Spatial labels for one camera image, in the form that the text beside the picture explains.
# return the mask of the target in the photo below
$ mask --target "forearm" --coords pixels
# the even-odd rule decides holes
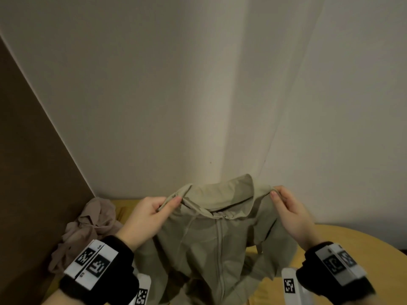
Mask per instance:
[[[70,298],[60,289],[55,291],[42,305],[84,305],[81,301]]]
[[[368,297],[364,298],[363,300],[346,302],[343,305],[384,305],[384,303],[379,300],[377,295],[369,295]]]

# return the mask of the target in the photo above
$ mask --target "zipper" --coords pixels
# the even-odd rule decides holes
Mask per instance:
[[[216,232],[218,234],[218,250],[217,250],[217,259],[218,259],[218,276],[219,276],[219,285],[221,288],[219,303],[222,302],[225,295],[225,282],[223,279],[223,267],[222,267],[222,219],[216,219]]]

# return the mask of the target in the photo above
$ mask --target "jacket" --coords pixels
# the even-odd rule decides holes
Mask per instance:
[[[263,278],[279,276],[297,244],[281,224],[271,189],[246,174],[187,184],[169,196],[164,205],[180,195],[180,207],[135,252],[137,269],[152,280],[147,304],[239,305]],[[246,254],[253,245],[258,253]]]

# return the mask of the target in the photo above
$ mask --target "black wristband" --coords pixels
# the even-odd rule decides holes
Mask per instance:
[[[348,301],[356,301],[375,294],[374,288],[366,277],[362,277],[341,286],[328,268],[315,254],[325,246],[333,244],[324,242],[305,253],[303,266],[297,270],[298,282],[307,290],[322,295],[334,305],[342,305]]]
[[[86,305],[104,305],[106,302],[111,305],[128,305],[137,295],[139,288],[138,279],[133,275],[134,268],[131,266],[134,253],[115,236],[107,236],[101,241],[117,251],[117,255],[106,266],[91,290],[68,275],[61,279],[59,288],[69,297],[79,299]]]

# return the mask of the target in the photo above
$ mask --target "wristband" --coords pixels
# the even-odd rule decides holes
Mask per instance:
[[[324,242],[312,247],[302,265],[296,272],[298,282],[334,305],[375,294],[364,269],[339,244]]]
[[[139,289],[134,253],[115,236],[93,240],[67,267],[59,288],[86,305],[128,305]]]

